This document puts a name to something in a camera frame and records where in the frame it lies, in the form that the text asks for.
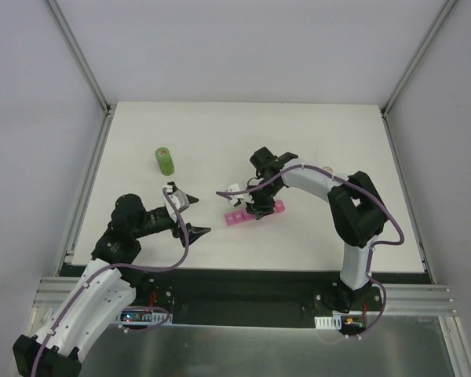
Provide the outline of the pink weekly pill organizer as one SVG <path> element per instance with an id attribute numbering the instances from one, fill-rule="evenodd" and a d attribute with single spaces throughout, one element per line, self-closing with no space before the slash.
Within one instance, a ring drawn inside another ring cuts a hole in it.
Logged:
<path id="1" fill-rule="evenodd" d="M 256 214 L 250 213 L 246 208 L 243 210 L 235 210 L 233 212 L 226 213 L 224 215 L 225 224 L 229 227 L 234 225 L 239 225 L 243 223 L 247 223 L 250 221 L 260 220 L 266 216 L 272 216 L 274 214 L 283 213 L 286 210 L 284 202 L 281 199 L 275 201 L 274 207 L 272 211 L 268 214 L 263 214 L 262 216 L 258 217 Z"/>

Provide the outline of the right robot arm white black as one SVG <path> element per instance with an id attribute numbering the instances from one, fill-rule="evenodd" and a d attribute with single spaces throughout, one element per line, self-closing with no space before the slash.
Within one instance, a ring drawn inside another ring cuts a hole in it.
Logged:
<path id="1" fill-rule="evenodd" d="M 253 191 L 246 212 L 257 220 L 273 214 L 274 197 L 285 187 L 300 189 L 325 200 L 330 206 L 334 228 L 345 246 L 338 282 L 322 294 L 322 300 L 329 309 L 348 313 L 364 303 L 371 289 L 368 276 L 372 259 L 370 246 L 382 233 L 388 217 L 372 201 L 381 197 L 366 173 L 358 171 L 336 181 L 332 174 L 323 175 L 301 167 L 285 171 L 300 162 L 291 152 L 275 156 L 266 147 L 258 149 L 250 157 L 250 163 L 265 187 L 247 186 Z"/>

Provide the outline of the green pill bottle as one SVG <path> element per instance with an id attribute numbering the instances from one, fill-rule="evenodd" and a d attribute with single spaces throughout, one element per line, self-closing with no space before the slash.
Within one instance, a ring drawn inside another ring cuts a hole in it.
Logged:
<path id="1" fill-rule="evenodd" d="M 175 172 L 172 155 L 170 150 L 166 147 L 160 147 L 155 150 L 155 159 L 159 166 L 161 173 L 165 176 L 170 176 Z"/>

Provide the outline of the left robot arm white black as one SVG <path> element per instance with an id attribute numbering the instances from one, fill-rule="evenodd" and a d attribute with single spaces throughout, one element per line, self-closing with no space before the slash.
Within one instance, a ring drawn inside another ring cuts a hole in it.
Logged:
<path id="1" fill-rule="evenodd" d="M 181 216 L 198 198 L 174 182 L 162 188 L 162 198 L 163 205 L 153 210 L 146 210 L 133 193 L 116 200 L 111 220 L 75 287 L 46 324 L 15 341 L 13 356 L 19 375 L 79 375 L 90 349 L 117 316 L 131 304 L 146 303 L 152 288 L 150 273 L 165 269 L 134 265 L 141 252 L 140 238 L 170 231 L 189 248 L 209 232 Z"/>

